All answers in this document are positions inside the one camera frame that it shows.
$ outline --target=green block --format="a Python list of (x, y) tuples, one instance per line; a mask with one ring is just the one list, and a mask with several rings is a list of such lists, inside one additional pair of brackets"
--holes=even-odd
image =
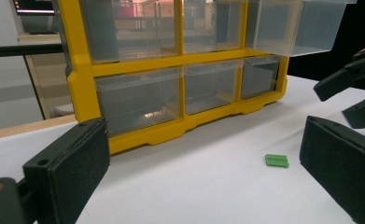
[(287, 156), (267, 154), (265, 159), (268, 166), (289, 167)]

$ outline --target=white surface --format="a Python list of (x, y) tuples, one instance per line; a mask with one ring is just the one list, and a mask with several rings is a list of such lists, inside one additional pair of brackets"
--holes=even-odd
[[(354, 223), (299, 152), (307, 115), (346, 125), (341, 111), (365, 91), (320, 103), (316, 82), (288, 80), (286, 96), (261, 111), (113, 157), (77, 223)], [(0, 176), (22, 178), (23, 163), (74, 124), (0, 139)], [(266, 166), (268, 153), (287, 155), (289, 168)]]

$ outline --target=white table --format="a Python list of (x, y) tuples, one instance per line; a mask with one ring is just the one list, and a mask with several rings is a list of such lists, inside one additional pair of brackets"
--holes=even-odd
[[(258, 112), (112, 157), (77, 223), (354, 223), (300, 165), (299, 152), (308, 115), (347, 125), (341, 111), (365, 91), (321, 103), (315, 84), (288, 77), (285, 97)], [(0, 177), (20, 180), (21, 166), (75, 124), (0, 138)], [(268, 153), (287, 155), (289, 168), (266, 166)]]

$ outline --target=wall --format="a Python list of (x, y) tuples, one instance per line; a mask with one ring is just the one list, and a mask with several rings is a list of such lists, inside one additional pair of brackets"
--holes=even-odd
[[(0, 0), (0, 46), (17, 46), (19, 25), (11, 1)], [(42, 120), (22, 56), (0, 58), (0, 129)]]

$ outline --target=plastic drawer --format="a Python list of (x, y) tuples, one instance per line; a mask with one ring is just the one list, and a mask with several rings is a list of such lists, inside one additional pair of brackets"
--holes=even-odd
[(346, 4), (357, 0), (249, 0), (246, 47), (299, 56), (333, 47)]
[[(174, 3), (79, 0), (95, 63), (176, 55)], [(160, 9), (168, 13), (159, 13)]]
[(191, 115), (232, 102), (241, 60), (186, 66), (185, 105)]
[(127, 133), (179, 117), (180, 76), (181, 69), (175, 67), (96, 78), (108, 134)]
[(274, 91), (279, 64), (280, 59), (277, 56), (245, 58), (241, 98)]
[(186, 53), (237, 49), (242, 1), (190, 1), (183, 5)]

